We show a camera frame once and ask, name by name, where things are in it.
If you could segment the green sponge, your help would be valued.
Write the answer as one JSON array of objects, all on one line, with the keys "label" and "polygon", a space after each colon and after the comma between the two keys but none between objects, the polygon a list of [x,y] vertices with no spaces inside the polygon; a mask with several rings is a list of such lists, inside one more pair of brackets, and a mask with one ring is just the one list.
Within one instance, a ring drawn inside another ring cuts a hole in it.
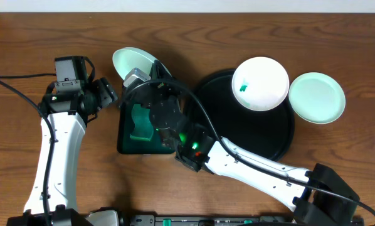
[{"label": "green sponge", "polygon": [[131,116],[134,129],[130,133],[131,140],[145,142],[152,140],[154,128],[149,119],[149,112],[149,109],[143,108],[140,104],[133,106]]}]

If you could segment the mint plate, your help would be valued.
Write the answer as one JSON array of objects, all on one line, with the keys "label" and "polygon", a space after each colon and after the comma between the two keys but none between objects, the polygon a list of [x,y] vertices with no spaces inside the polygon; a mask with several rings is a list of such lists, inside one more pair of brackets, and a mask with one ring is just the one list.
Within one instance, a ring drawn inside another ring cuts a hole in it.
[{"label": "mint plate", "polygon": [[116,72],[124,82],[126,75],[133,69],[139,68],[150,74],[152,64],[157,58],[150,53],[135,47],[125,47],[114,52],[112,60]]},{"label": "mint plate", "polygon": [[314,124],[336,121],[346,106],[346,96],[339,83],[320,72],[298,76],[290,86],[288,99],[298,116]]}]

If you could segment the mint plate front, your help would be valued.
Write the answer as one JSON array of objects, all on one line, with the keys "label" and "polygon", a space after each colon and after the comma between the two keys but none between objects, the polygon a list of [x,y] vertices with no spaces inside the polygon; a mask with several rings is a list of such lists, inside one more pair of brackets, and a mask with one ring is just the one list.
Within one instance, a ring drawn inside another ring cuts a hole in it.
[{"label": "mint plate front", "polygon": [[157,58],[150,53],[135,47],[125,47],[114,52],[112,60],[116,72],[124,82],[126,75],[133,69],[139,68],[150,74],[152,64]]}]

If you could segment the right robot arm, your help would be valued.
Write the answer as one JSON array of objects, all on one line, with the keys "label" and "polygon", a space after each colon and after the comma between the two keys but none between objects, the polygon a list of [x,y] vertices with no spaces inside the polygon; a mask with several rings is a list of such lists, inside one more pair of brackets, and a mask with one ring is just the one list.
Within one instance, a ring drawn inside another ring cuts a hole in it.
[{"label": "right robot arm", "polygon": [[116,67],[124,81],[122,101],[133,105],[132,139],[161,144],[193,171],[210,172],[244,182],[274,197],[293,212],[300,225],[349,225],[359,196],[330,167],[313,170],[286,166],[251,153],[220,137],[213,124],[203,127],[181,112],[179,97],[189,94],[205,118],[200,100],[176,81],[158,60],[123,63]]}]

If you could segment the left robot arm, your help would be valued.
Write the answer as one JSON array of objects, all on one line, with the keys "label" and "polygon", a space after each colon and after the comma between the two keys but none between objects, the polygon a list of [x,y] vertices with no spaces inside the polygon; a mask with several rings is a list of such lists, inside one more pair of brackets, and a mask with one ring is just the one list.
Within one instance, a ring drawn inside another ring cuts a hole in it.
[{"label": "left robot arm", "polygon": [[119,225],[114,209],[88,215],[77,211],[76,180],[80,146],[99,110],[118,99],[106,78],[77,78],[51,84],[38,106],[42,141],[33,189],[21,216],[8,225]]}]

